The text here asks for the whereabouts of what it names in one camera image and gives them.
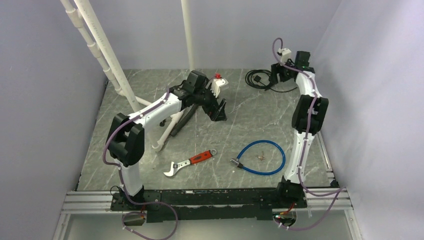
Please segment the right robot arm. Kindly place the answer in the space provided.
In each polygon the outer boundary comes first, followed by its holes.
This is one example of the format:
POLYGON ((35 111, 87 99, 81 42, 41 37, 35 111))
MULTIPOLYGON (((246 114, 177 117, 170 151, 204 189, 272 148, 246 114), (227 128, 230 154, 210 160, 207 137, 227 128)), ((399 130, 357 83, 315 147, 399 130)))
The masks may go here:
POLYGON ((307 204, 301 182, 310 147, 322 128, 329 101, 317 88, 315 71, 309 66, 310 53, 298 51, 294 61, 291 53, 288 48, 278 49, 279 62, 271 67, 272 77, 279 77, 282 82, 294 79, 300 93, 291 120, 293 146, 275 200, 282 208, 304 208, 307 204))

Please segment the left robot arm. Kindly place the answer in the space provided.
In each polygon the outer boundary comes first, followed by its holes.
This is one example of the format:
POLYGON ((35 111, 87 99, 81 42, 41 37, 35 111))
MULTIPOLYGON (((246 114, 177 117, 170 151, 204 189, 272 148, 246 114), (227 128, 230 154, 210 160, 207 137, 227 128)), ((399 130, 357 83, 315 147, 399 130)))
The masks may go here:
POLYGON ((188 107, 197 105, 213 122, 226 121, 226 100, 220 99, 228 80, 216 75, 208 78, 192 70, 182 83, 169 87, 164 95, 145 108, 129 115, 117 114, 107 135, 102 152, 106 165, 118 168, 119 189, 126 194, 124 204, 131 210, 144 203, 144 185, 141 181, 139 161, 145 153, 145 137, 160 122, 188 107))

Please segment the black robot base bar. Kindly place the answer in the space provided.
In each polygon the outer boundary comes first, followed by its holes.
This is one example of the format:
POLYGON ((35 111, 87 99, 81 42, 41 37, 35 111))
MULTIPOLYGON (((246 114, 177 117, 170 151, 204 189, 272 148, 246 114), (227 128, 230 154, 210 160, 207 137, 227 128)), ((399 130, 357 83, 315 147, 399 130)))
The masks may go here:
POLYGON ((122 190, 112 194, 113 212, 146 213, 148 223, 183 220, 244 219, 271 220, 290 207, 278 196, 277 187, 227 189, 155 189, 143 197, 127 200, 122 190))

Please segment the silver lock keys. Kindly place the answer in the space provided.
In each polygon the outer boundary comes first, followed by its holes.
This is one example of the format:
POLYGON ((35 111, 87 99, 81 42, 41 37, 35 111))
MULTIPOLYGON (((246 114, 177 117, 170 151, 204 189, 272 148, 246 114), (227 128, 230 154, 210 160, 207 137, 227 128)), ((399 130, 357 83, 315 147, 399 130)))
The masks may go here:
POLYGON ((261 155, 256 155, 255 157, 258 158, 260 161, 264 161, 266 159, 263 151, 261 152, 261 155))

